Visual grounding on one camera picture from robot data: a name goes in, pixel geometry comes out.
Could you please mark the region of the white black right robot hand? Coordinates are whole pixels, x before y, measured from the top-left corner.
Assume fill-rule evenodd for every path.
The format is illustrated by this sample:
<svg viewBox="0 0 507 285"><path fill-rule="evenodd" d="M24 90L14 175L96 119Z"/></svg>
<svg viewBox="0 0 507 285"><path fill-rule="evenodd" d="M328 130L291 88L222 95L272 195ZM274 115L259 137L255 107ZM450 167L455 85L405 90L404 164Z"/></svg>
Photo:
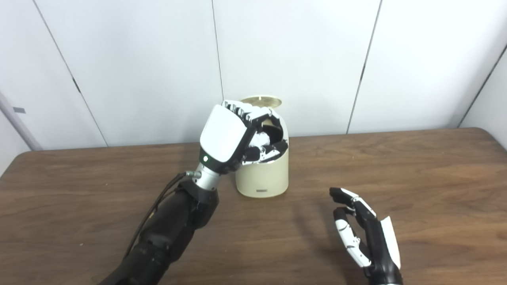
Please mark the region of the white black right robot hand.
<svg viewBox="0 0 507 285"><path fill-rule="evenodd" d="M390 216L379 220L362 197L331 187L335 227L349 256L362 268L370 285L402 285L401 258Z"/></svg>

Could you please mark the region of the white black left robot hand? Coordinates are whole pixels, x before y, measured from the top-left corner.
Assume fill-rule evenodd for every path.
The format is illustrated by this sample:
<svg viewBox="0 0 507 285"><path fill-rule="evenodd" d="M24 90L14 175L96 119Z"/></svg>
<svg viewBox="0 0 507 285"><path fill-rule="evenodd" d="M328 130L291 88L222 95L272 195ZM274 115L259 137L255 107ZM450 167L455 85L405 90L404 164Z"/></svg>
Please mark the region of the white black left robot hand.
<svg viewBox="0 0 507 285"><path fill-rule="evenodd" d="M281 127L281 117L273 108L231 100L215 105L200 136L201 164L225 175L283 156L288 140L272 141L264 131L266 120Z"/></svg>

